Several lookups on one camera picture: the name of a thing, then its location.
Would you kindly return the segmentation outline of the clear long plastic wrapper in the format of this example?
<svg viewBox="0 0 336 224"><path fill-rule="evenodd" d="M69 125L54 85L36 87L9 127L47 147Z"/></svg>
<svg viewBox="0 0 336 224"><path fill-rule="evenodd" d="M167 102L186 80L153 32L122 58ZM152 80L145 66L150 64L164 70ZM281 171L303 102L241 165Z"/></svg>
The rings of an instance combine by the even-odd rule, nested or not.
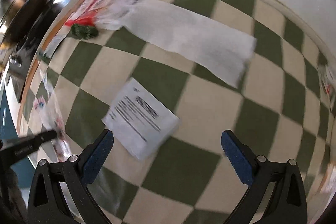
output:
<svg viewBox="0 0 336 224"><path fill-rule="evenodd" d="M43 127L47 131L52 129L56 131L56 138L51 141L57 158L56 161L66 161L72 153L54 87L46 71L39 70L39 74L42 87L47 95L36 95L33 106L39 114Z"/></svg>

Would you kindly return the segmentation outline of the white printed paper sachet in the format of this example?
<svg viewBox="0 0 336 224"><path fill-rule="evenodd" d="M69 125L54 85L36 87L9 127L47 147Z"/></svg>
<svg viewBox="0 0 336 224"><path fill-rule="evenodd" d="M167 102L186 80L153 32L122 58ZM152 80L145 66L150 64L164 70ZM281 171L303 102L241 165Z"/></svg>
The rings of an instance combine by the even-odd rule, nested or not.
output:
<svg viewBox="0 0 336 224"><path fill-rule="evenodd" d="M119 91L102 121L141 161L154 153L179 124L179 118L134 78Z"/></svg>

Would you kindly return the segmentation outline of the small white blue sachet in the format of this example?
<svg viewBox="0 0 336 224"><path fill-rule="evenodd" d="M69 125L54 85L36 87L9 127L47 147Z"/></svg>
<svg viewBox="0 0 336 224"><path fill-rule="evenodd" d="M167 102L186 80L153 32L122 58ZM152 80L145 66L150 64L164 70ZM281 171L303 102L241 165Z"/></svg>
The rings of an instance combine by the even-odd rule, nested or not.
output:
<svg viewBox="0 0 336 224"><path fill-rule="evenodd" d="M61 44L61 42L66 38L67 34L57 34L51 42L47 45L43 57L52 58L56 49Z"/></svg>

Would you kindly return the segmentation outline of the white paper towel sheet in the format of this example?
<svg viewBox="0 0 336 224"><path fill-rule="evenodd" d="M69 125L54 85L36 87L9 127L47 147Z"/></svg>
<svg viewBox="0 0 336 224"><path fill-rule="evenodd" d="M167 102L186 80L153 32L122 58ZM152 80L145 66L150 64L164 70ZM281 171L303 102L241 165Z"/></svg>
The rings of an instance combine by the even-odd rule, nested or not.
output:
<svg viewBox="0 0 336 224"><path fill-rule="evenodd" d="M124 21L140 39L178 53L237 87L256 39L209 17L159 0L136 4Z"/></svg>

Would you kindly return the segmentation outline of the green vegetable scrap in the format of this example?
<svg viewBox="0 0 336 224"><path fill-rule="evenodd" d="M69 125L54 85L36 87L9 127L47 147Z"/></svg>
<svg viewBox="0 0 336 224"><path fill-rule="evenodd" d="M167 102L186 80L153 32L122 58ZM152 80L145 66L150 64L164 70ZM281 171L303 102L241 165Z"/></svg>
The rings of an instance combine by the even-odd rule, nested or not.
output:
<svg viewBox="0 0 336 224"><path fill-rule="evenodd" d="M89 40L97 37L99 32L94 26L73 24L71 34L78 39Z"/></svg>

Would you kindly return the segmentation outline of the red white plastic bag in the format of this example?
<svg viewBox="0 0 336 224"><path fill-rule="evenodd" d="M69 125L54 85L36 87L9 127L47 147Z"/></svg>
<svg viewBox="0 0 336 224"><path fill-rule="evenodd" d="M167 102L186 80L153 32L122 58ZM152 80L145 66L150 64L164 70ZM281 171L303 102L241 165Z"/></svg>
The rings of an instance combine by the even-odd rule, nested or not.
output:
<svg viewBox="0 0 336 224"><path fill-rule="evenodd" d="M66 21L65 25L95 26L98 13L106 10L111 4L112 0L84 0L78 10Z"/></svg>

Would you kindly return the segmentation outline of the clear plastic bag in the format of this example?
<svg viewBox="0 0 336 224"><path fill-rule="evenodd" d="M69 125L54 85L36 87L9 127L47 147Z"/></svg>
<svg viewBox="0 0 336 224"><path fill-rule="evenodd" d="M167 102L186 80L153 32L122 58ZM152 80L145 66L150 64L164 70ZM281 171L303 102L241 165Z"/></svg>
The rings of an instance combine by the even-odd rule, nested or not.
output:
<svg viewBox="0 0 336 224"><path fill-rule="evenodd" d="M94 16L97 29L117 31L124 26L126 19L142 0L111 0L106 7Z"/></svg>

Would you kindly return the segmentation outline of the black gas stove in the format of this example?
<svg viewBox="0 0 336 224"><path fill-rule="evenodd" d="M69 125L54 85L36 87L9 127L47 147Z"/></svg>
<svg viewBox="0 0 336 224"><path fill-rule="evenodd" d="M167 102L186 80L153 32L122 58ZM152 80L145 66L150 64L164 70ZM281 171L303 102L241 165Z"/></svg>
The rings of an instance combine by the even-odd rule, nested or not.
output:
<svg viewBox="0 0 336 224"><path fill-rule="evenodd" d="M14 94L18 103L22 100L23 89L29 67L33 61L35 53L42 41L43 36L48 31L56 16L66 6L68 0L54 2L50 0L39 17L34 21L25 37L14 48L14 52L9 56L9 76L6 76L6 84L11 79L14 87Z"/></svg>

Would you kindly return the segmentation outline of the wrappers at mat edge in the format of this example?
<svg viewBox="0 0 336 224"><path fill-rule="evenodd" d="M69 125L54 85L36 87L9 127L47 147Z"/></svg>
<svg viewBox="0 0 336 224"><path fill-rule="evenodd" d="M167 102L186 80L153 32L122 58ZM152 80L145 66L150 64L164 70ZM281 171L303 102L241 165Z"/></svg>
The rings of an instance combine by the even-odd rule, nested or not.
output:
<svg viewBox="0 0 336 224"><path fill-rule="evenodd" d="M318 73L322 87L329 100L329 107L333 110L335 105L335 69L325 65L318 65Z"/></svg>

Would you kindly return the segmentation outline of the black wok pan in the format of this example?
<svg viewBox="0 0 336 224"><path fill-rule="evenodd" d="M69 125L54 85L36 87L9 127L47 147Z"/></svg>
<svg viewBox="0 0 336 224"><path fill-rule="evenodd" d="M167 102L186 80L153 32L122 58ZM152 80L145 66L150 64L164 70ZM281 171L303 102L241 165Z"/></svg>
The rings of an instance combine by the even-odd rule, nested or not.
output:
<svg viewBox="0 0 336 224"><path fill-rule="evenodd" d="M3 12L1 1L1 26L6 31L1 39L1 49L15 47L44 10L48 0L14 0L6 12Z"/></svg>

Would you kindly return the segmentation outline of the green checkered table mat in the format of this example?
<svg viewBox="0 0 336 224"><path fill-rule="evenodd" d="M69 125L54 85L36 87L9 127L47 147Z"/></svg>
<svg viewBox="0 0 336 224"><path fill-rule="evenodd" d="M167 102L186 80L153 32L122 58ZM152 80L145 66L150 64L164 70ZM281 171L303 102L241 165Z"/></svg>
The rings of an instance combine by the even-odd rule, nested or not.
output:
<svg viewBox="0 0 336 224"><path fill-rule="evenodd" d="M159 49L126 29L81 41L68 35L45 71L72 151L104 129L103 116L129 77L180 120L159 151L138 161L116 142L89 189L113 223L223 223L246 191L220 144L231 129L254 153L295 159L315 220L330 198L334 116L318 66L326 58L308 34L262 0L160 0L257 39L239 86Z"/></svg>

